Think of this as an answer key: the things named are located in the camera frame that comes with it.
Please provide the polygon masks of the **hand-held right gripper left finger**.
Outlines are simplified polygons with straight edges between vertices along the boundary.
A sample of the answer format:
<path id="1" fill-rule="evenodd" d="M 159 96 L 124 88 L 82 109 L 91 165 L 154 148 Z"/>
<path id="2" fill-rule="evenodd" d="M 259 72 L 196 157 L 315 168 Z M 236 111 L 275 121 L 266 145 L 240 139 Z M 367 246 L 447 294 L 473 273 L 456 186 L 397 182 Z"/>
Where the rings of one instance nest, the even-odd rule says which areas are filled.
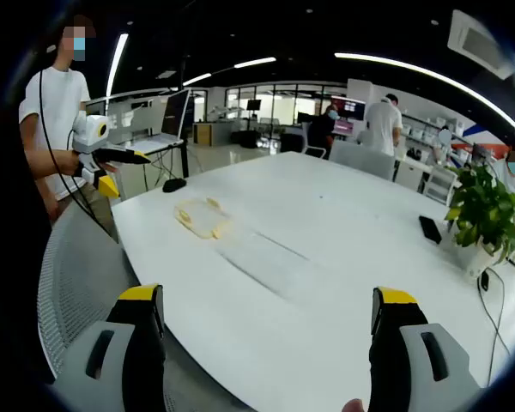
<path id="1" fill-rule="evenodd" d="M 70 345 L 52 390 L 68 411 L 165 411 L 162 286 L 129 288 Z"/>

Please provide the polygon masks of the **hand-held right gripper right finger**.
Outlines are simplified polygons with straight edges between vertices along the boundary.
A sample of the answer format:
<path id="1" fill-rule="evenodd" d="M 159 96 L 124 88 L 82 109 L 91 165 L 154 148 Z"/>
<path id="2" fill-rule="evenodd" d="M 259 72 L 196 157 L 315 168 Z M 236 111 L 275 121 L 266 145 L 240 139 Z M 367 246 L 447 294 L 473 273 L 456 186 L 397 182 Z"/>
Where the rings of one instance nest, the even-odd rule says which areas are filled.
<path id="1" fill-rule="evenodd" d="M 373 290 L 370 411 L 466 411 L 482 394 L 470 357 L 410 294 Z"/>

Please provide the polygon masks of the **person's left hand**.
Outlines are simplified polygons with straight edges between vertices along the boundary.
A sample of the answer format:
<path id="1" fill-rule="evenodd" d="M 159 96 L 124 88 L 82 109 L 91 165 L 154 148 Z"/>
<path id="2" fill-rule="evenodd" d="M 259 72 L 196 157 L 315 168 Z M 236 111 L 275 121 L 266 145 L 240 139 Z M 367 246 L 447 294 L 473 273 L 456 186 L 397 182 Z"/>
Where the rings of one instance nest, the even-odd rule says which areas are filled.
<path id="1" fill-rule="evenodd" d="M 56 154 L 60 172 L 73 176 L 79 165 L 78 154 L 72 150 L 58 150 Z"/>

